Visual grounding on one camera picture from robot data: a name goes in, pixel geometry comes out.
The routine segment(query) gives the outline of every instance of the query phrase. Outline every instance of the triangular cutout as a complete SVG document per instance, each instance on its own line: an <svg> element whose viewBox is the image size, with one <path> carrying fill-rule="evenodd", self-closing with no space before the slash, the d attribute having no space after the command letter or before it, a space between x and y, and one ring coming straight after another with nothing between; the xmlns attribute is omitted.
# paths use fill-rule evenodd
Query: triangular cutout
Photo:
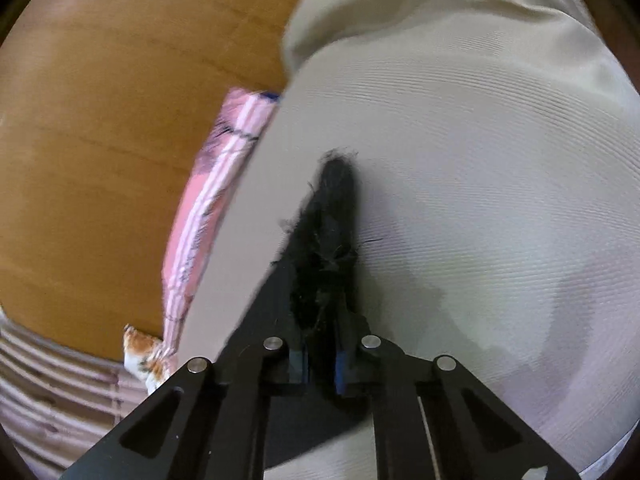
<svg viewBox="0 0 640 480"><path fill-rule="evenodd" d="M135 426L120 438L122 447L126 447L147 458L154 458L160 452L162 443L174 420L180 405L182 391L175 389Z"/></svg>
<svg viewBox="0 0 640 480"><path fill-rule="evenodd" d="M489 408L468 388L462 390L462 397L469 409L484 448L495 453L522 442L520 434Z"/></svg>

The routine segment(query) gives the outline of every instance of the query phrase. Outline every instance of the wooden floor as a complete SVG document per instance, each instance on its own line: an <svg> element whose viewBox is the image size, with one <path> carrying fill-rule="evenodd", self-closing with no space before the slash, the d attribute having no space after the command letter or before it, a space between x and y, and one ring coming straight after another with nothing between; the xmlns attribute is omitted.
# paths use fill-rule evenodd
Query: wooden floor
<svg viewBox="0 0 640 480"><path fill-rule="evenodd" d="M231 86L281 91L297 0L32 0L0 47L0 301L122 356L160 335L164 246Z"/></svg>

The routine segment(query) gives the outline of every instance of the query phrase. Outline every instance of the black fuzzy object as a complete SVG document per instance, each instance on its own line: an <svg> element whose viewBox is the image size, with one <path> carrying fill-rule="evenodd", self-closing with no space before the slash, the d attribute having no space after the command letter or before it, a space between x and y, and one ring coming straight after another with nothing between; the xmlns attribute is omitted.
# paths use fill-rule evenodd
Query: black fuzzy object
<svg viewBox="0 0 640 480"><path fill-rule="evenodd" d="M355 310L356 177L347 156L332 152L322 163L286 247L218 357L234 362L247 345L292 328L304 338L315 387L302 397L271 399L267 468L352 430L368 413L366 401L341 399L333 388L335 307L345 301Z"/></svg>

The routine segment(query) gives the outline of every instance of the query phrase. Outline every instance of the pink striped cloth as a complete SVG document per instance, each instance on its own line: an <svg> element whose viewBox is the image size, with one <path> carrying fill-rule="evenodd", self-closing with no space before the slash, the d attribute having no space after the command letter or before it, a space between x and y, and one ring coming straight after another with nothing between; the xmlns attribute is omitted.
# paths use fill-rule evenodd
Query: pink striped cloth
<svg viewBox="0 0 640 480"><path fill-rule="evenodd" d="M182 325L243 163L277 106L273 95L232 89L198 153L175 216L162 266L164 356Z"/></svg>

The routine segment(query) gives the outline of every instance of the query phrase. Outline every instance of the wooden panel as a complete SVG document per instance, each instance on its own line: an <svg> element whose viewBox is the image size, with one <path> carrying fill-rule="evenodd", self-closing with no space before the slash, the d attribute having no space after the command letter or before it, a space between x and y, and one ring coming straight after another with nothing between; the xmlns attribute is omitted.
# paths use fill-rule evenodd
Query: wooden panel
<svg viewBox="0 0 640 480"><path fill-rule="evenodd" d="M297 0L32 0L0 48L0 301L120 359L160 335L164 244L230 86L281 91Z"/></svg>

